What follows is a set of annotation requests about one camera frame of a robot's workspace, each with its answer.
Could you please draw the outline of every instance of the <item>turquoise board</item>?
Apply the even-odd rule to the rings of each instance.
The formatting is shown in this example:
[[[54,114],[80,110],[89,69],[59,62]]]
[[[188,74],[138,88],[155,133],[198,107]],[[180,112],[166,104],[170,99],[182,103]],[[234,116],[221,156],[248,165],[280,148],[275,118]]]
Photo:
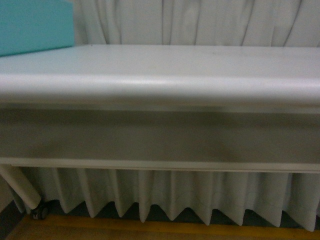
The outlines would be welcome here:
[[[73,5],[65,0],[0,0],[0,56],[74,45]]]

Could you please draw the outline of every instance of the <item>caster wheel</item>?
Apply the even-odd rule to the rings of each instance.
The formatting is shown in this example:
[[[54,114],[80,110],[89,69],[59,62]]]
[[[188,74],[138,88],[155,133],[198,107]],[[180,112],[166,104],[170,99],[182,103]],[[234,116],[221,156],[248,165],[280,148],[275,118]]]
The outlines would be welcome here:
[[[49,213],[49,202],[41,200],[36,209],[31,210],[31,218],[34,220],[43,220]]]
[[[39,208],[32,211],[31,217],[34,220],[43,220],[47,217],[48,212],[49,212],[49,210],[46,206],[39,207]]]

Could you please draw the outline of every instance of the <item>wooden floor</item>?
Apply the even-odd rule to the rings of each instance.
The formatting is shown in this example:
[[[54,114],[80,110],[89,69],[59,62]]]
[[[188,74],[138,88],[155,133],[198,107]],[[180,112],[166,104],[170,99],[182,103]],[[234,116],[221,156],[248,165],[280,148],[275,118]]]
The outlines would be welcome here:
[[[320,231],[49,215],[26,216],[6,240],[320,240]]]

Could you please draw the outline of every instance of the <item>white table leg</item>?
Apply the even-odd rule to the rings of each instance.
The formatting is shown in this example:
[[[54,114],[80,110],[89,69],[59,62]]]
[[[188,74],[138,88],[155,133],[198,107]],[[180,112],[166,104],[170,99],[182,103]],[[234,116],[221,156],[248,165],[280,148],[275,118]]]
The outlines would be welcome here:
[[[22,173],[19,167],[0,164],[0,175],[30,209],[36,209],[41,201],[41,196]]]

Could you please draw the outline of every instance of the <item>white table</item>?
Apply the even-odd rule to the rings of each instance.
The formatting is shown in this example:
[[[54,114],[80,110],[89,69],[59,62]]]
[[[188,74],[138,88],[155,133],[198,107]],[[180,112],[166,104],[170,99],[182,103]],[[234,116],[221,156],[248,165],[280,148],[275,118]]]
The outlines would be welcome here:
[[[0,174],[31,209],[40,196],[19,166],[320,173],[319,48],[1,57],[0,103]]]

